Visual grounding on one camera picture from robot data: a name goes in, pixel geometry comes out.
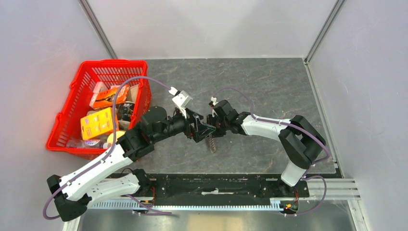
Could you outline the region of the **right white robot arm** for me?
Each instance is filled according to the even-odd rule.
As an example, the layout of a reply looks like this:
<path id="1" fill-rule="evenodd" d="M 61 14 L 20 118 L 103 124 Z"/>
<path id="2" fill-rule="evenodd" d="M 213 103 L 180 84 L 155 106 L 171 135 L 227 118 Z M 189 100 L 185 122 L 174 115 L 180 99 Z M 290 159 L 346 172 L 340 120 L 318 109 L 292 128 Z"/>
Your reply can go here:
<path id="1" fill-rule="evenodd" d="M 226 101 L 212 98 L 212 113 L 207 122 L 216 127 L 212 136 L 222 137 L 227 131 L 246 136 L 259 136 L 279 141 L 289 162 L 281 174 L 278 191 L 289 197 L 297 191 L 298 181 L 314 165 L 321 151 L 326 151 L 326 142 L 316 129 L 301 115 L 292 119 L 272 119 L 250 112 L 238 113 Z"/>

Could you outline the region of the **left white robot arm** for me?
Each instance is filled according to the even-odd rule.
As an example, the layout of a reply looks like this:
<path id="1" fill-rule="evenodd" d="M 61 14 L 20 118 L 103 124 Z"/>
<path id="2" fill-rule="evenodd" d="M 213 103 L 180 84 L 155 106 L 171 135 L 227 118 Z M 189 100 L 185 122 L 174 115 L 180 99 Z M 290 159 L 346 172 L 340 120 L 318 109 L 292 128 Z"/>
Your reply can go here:
<path id="1" fill-rule="evenodd" d="M 103 154 L 82 168 L 63 177 L 52 175 L 47 184 L 58 211 L 57 218 L 71 221 L 81 216 L 88 204 L 95 199 L 89 190 L 101 180 L 154 150 L 154 145 L 164 139 L 184 133 L 187 138 L 200 142 L 215 131 L 215 127 L 203 121 L 203 116 L 186 109 L 186 115 L 175 110 L 168 116 L 164 108 L 151 107 L 140 121 L 124 135 L 114 139 L 115 143 Z"/>

